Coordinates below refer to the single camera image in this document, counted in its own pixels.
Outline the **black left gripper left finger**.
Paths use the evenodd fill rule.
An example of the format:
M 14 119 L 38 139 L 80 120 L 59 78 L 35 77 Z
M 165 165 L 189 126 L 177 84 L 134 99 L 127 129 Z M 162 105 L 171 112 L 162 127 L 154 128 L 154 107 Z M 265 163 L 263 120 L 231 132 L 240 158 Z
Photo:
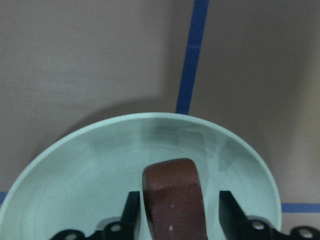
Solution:
M 140 224 L 141 200 L 139 191 L 130 191 L 122 215 L 106 223 L 102 229 L 103 240 L 135 240 Z

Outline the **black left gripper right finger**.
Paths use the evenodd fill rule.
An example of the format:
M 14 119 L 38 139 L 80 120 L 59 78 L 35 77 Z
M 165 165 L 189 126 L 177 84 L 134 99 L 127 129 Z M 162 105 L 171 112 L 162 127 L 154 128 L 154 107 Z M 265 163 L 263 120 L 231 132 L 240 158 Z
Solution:
M 219 192 L 219 223 L 227 240 L 272 240 L 273 230 L 261 217 L 247 216 L 230 191 Z

